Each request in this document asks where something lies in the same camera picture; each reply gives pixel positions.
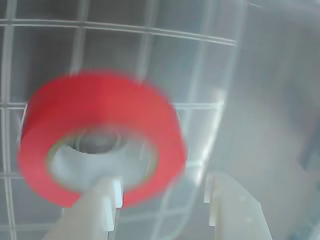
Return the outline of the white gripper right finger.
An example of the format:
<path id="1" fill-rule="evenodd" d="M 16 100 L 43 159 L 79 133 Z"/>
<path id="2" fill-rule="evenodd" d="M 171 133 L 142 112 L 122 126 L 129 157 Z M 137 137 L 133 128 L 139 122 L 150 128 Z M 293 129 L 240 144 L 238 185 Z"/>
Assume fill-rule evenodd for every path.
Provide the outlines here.
<path id="1" fill-rule="evenodd" d="M 272 239 L 260 202 L 225 172 L 207 175 L 203 201 L 215 240 Z"/>

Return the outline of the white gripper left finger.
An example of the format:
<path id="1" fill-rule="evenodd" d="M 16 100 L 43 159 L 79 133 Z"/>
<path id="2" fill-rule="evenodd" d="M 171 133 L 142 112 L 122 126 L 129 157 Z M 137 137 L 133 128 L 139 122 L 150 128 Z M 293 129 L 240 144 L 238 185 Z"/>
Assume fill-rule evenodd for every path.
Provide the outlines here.
<path id="1" fill-rule="evenodd" d="M 106 240 L 123 206 L 121 177 L 103 177 L 83 193 L 43 237 L 44 240 Z"/>

